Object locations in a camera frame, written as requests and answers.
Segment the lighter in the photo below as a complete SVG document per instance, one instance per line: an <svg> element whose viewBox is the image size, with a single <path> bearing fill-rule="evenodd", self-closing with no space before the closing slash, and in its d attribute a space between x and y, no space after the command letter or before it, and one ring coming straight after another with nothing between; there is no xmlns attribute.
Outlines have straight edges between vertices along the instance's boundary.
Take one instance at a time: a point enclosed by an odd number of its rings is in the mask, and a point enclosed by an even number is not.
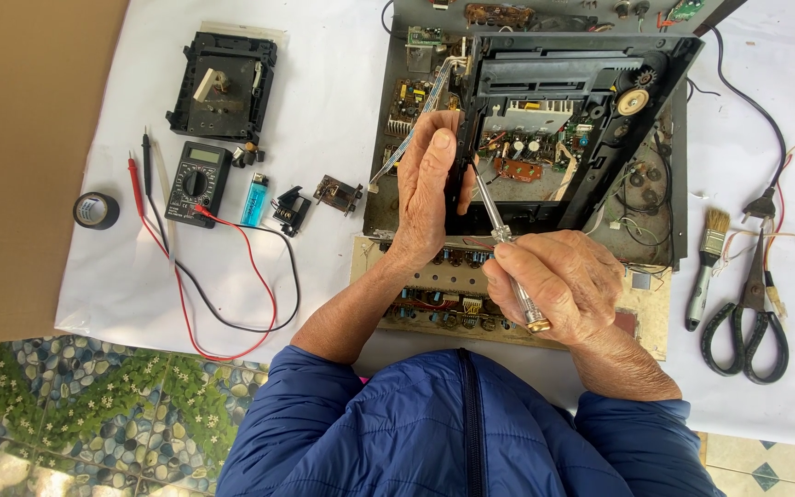
<svg viewBox="0 0 795 497"><path fill-rule="evenodd" d="M248 201L244 204L244 214L241 215L241 224L248 226L259 225L262 209L265 207L266 190L269 189L269 178L265 174L254 173L253 183L248 191Z"/></svg>

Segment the digital multimeter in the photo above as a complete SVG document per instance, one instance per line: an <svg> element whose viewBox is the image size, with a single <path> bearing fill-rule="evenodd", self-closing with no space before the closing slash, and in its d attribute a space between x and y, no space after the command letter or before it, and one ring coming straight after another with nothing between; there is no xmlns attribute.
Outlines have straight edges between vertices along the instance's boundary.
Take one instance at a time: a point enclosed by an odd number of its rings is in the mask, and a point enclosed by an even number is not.
<svg viewBox="0 0 795 497"><path fill-rule="evenodd" d="M216 215L231 160L232 154L226 149L187 141L183 145L164 217L208 229L214 227L216 222L196 212L195 205L201 205Z"/></svg>

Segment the electrical tape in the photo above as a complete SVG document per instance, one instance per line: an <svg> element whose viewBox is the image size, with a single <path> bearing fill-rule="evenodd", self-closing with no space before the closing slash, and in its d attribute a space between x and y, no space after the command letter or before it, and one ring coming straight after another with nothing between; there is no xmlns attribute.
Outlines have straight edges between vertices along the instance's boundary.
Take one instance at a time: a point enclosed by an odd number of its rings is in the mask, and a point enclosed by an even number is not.
<svg viewBox="0 0 795 497"><path fill-rule="evenodd" d="M88 192L75 201L72 218L83 228L108 229L118 220L118 202L108 195Z"/></svg>

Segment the zipper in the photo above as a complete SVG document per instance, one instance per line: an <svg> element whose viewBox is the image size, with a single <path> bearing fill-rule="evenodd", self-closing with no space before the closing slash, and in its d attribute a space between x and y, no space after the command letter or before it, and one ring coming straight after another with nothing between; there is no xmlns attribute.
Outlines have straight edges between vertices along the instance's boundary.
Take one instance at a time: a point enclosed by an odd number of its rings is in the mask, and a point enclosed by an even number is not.
<svg viewBox="0 0 795 497"><path fill-rule="evenodd" d="M462 400L465 403L465 464L468 497L486 494L483 471L483 409L480 405L480 384L477 368L464 348L458 349L462 369Z"/></svg>

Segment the black knob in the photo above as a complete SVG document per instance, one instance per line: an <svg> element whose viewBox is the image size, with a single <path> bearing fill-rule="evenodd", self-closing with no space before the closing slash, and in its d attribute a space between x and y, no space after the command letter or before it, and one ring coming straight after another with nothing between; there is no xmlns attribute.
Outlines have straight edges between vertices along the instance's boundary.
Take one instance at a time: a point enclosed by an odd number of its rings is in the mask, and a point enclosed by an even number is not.
<svg viewBox="0 0 795 497"><path fill-rule="evenodd" d="M207 176L199 171L192 171L183 178L183 191L188 196L199 196L207 190Z"/></svg>

